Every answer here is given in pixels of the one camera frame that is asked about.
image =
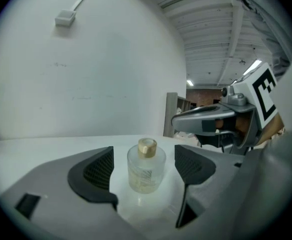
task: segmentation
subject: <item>ceiling light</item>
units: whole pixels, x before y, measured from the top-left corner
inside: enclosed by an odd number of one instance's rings
[[[254,70],[260,63],[261,63],[261,60],[256,59],[254,63],[244,72],[243,75],[246,75],[248,72]]]

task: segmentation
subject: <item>brick wall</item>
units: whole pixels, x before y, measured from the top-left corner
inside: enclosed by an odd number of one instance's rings
[[[197,107],[213,104],[213,100],[220,100],[221,90],[209,89],[188,89],[186,99],[192,103],[197,103]]]

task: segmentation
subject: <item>white table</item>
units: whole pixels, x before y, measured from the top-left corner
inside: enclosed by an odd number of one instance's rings
[[[154,138],[167,155],[164,179],[151,194],[134,192],[128,184],[127,152],[140,138]],[[121,135],[95,137],[29,138],[0,141],[0,194],[36,166],[102,147],[114,147],[115,168],[110,192],[117,195],[118,214],[149,239],[175,230],[184,191],[174,165],[174,146],[186,144],[162,136]]]

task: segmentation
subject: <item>ceiling beam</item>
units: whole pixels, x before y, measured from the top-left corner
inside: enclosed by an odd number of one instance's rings
[[[181,0],[164,8],[163,13],[166,17],[172,18],[180,14],[200,10],[201,8],[223,7],[230,4],[231,0]]]
[[[187,87],[187,90],[221,90],[221,86],[192,86]]]
[[[232,57],[236,51],[236,47],[238,44],[238,39],[241,31],[241,26],[243,22],[244,10],[242,8],[241,0],[231,0],[231,4],[233,6],[233,13],[232,13],[232,29],[231,29],[231,38],[227,52],[227,59],[221,69],[220,76],[218,79],[218,84],[222,81],[223,77],[229,65],[231,63]]]
[[[242,25],[243,15],[244,15],[244,10],[243,10],[242,6],[234,6],[233,7],[231,38],[230,38],[230,43],[229,43],[228,52],[227,52],[228,58],[226,59],[224,65],[222,67],[218,82],[221,82],[223,77],[225,76],[225,73],[226,73],[226,71],[229,68],[229,65],[231,63],[231,59],[236,51],[236,47],[237,47],[238,39],[239,39],[239,35],[240,35],[240,30],[241,30],[241,25]]]

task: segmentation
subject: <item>white wall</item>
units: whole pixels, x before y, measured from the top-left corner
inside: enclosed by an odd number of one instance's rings
[[[162,135],[186,95],[182,39],[148,0],[13,0],[0,17],[0,140]]]

